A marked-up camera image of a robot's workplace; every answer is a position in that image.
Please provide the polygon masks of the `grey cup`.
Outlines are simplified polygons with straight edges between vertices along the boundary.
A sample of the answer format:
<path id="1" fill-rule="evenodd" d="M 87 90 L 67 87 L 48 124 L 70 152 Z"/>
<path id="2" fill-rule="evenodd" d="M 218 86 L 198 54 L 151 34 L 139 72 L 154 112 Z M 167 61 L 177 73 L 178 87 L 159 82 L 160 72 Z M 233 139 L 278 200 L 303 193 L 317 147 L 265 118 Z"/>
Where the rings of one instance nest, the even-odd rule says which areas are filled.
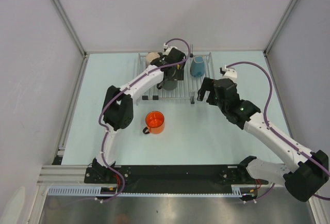
<path id="1" fill-rule="evenodd" d="M 163 89 L 163 90 L 171 91 L 171 90 L 176 89 L 177 81 L 171 81 L 171 80 L 164 79 L 159 84 L 157 84 L 156 87 L 158 90 Z"/>

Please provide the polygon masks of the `metal wire dish rack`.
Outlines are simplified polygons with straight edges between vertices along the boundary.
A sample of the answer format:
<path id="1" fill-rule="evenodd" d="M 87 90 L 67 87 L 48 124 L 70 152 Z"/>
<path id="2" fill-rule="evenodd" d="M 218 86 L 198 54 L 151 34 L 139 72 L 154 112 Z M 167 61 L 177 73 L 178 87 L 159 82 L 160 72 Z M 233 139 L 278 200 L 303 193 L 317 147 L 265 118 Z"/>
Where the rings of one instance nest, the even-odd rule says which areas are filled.
<path id="1" fill-rule="evenodd" d="M 195 56 L 202 56 L 205 62 L 205 74 L 200 78 L 195 78 L 190 75 L 190 66 L 192 59 Z M 137 98 L 137 102 L 144 100 L 169 100 L 169 99 L 184 99 L 190 100 L 191 104 L 195 103 L 197 100 L 197 91 L 200 89 L 203 79 L 205 77 L 213 78 L 214 68 L 213 68 L 213 60 L 212 54 L 191 54 L 189 59 L 186 61 L 184 66 L 184 80 L 177 81 L 177 87 L 174 90 L 158 90 L 156 85 L 152 88 L 148 89 L 145 93 L 143 93 L 139 98 Z"/>

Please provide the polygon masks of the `orange cup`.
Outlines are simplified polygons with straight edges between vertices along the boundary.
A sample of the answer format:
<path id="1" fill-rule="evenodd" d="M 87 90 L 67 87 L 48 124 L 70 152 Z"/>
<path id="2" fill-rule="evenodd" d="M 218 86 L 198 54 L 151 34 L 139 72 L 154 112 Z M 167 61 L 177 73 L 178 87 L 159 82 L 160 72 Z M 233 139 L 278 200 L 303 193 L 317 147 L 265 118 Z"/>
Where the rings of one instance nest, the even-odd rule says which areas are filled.
<path id="1" fill-rule="evenodd" d="M 142 131 L 143 134 L 160 134 L 165 126 L 164 115 L 159 111 L 152 111 L 146 115 L 145 123 L 146 127 Z"/>

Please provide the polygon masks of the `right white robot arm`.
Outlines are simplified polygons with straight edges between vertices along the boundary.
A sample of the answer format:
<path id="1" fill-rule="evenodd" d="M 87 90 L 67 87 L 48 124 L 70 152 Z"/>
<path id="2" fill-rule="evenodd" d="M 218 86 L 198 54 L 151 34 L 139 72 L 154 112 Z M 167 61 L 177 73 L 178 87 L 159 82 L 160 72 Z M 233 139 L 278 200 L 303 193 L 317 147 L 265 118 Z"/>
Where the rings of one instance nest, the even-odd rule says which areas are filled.
<path id="1" fill-rule="evenodd" d="M 237 85 L 229 78 L 204 78 L 198 101 L 208 93 L 207 103 L 217 106 L 227 120 L 253 135 L 274 152 L 282 163 L 269 163 L 249 156 L 240 164 L 238 178 L 243 183 L 254 179 L 282 185 L 301 202 L 308 201 L 329 180 L 328 156 L 299 144 L 271 126 L 260 108 L 242 100 Z"/>

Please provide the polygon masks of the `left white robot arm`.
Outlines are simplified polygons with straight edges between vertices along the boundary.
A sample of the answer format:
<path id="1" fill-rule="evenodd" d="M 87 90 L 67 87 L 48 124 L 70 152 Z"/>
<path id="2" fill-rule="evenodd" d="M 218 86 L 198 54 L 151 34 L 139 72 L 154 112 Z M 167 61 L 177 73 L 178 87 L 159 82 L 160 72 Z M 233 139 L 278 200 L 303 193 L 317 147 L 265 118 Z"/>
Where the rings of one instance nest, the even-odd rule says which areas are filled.
<path id="1" fill-rule="evenodd" d="M 134 103 L 143 93 L 165 80 L 172 79 L 176 71 L 185 66 L 188 56 L 174 46 L 153 59 L 146 69 L 129 83 L 107 89 L 99 124 L 105 128 L 99 154 L 93 159 L 92 168 L 102 182 L 113 179 L 115 163 L 111 160 L 111 147 L 118 130 L 127 128 L 134 118 Z"/>

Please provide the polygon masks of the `blue floral cup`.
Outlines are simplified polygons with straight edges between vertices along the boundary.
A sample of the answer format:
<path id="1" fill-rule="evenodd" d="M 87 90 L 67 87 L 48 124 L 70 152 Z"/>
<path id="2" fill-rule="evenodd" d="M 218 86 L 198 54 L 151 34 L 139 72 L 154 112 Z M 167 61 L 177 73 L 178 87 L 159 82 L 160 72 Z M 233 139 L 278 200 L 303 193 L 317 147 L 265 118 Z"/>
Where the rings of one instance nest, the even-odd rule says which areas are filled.
<path id="1" fill-rule="evenodd" d="M 205 62 L 202 56 L 195 56 L 192 59 L 190 66 L 190 75 L 195 78 L 200 78 L 205 74 Z"/>

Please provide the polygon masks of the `beige patterned cup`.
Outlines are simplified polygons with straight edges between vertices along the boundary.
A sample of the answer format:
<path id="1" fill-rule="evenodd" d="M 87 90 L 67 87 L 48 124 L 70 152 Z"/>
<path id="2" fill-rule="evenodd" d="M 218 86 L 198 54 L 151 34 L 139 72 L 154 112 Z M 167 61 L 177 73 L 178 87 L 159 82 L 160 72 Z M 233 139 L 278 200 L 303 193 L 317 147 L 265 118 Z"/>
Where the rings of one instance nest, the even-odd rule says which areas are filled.
<path id="1" fill-rule="evenodd" d="M 147 55 L 145 56 L 145 65 L 148 67 L 154 59 L 157 59 L 160 56 L 161 54 L 156 52 L 147 53 Z"/>

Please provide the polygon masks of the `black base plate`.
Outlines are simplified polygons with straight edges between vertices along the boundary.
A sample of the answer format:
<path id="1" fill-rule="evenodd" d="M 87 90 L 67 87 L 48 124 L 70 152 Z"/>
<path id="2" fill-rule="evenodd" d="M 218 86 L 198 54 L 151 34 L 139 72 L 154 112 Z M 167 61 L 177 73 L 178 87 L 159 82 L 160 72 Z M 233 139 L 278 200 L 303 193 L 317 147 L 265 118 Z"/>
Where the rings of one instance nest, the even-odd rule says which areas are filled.
<path id="1" fill-rule="evenodd" d="M 232 185 L 267 185 L 238 165 L 115 165 L 124 177 L 124 193 L 222 194 Z"/>

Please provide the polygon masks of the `right aluminium frame post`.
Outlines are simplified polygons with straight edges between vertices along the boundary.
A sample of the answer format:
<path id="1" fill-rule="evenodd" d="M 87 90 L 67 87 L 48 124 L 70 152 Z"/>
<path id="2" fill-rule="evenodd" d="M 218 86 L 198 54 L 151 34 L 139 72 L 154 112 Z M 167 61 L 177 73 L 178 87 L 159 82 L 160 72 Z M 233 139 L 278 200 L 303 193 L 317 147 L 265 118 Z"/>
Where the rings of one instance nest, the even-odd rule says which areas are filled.
<path id="1" fill-rule="evenodd" d="M 296 8 L 297 4 L 300 0 L 290 0 L 288 6 L 286 7 L 284 13 L 282 14 L 279 23 L 277 24 L 270 40 L 268 41 L 265 49 L 263 50 L 263 54 L 267 57 L 270 51 L 272 50 L 273 45 L 277 41 L 278 37 L 280 36 L 283 28 L 285 27 L 286 23 L 288 22 L 289 18 L 293 14 L 294 9 Z"/>

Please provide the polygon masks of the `aluminium frame post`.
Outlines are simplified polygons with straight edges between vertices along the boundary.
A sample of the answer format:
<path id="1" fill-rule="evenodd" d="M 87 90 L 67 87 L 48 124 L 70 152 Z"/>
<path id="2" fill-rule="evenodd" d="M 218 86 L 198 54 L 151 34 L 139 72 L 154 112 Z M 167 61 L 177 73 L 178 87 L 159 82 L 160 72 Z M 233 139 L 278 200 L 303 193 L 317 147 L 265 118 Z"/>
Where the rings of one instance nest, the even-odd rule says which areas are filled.
<path id="1" fill-rule="evenodd" d="M 288 22 L 289 18 L 293 14 L 294 9 L 296 8 L 297 4 L 300 0 L 290 0 L 288 6 L 286 7 L 284 13 L 282 14 L 279 23 L 277 24 L 270 40 L 268 41 L 265 49 L 263 50 L 263 54 L 267 57 L 270 51 L 272 50 L 273 45 L 277 41 L 278 37 L 280 36 L 283 28 L 285 27 L 286 23 Z"/>
<path id="2" fill-rule="evenodd" d="M 72 25 L 72 22 L 70 21 L 67 12 L 65 11 L 62 3 L 60 0 L 50 0 L 54 9 L 59 15 L 60 20 L 62 21 L 64 27 L 66 28 L 69 36 L 71 37 L 75 47 L 78 49 L 79 53 L 81 54 L 82 57 L 85 57 L 87 52 L 85 51 L 78 35 L 77 32 Z"/>

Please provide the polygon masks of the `left aluminium frame post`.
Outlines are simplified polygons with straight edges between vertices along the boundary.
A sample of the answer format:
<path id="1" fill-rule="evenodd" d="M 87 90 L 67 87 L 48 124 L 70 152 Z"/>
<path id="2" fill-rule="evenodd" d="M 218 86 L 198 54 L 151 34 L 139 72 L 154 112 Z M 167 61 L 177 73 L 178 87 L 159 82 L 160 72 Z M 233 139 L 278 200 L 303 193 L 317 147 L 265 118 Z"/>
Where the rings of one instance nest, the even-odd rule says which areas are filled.
<path id="1" fill-rule="evenodd" d="M 79 53 L 81 54 L 82 57 L 85 57 L 87 52 L 85 51 L 78 35 L 77 32 L 72 25 L 72 22 L 70 21 L 67 12 L 65 11 L 62 3 L 60 0 L 50 0 L 54 9 L 59 15 L 60 20 L 62 21 L 64 27 L 66 28 L 69 36 L 71 37 L 75 47 L 78 49 Z"/>

